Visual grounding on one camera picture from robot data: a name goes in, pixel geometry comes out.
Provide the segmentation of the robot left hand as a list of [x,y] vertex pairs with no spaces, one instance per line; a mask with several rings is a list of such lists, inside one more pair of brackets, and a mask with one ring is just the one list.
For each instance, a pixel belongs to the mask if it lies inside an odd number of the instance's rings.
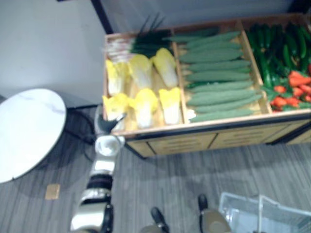
[[127,113],[117,114],[112,120],[104,120],[103,107],[98,105],[95,110],[94,131],[96,134],[110,134],[112,130],[126,118]]

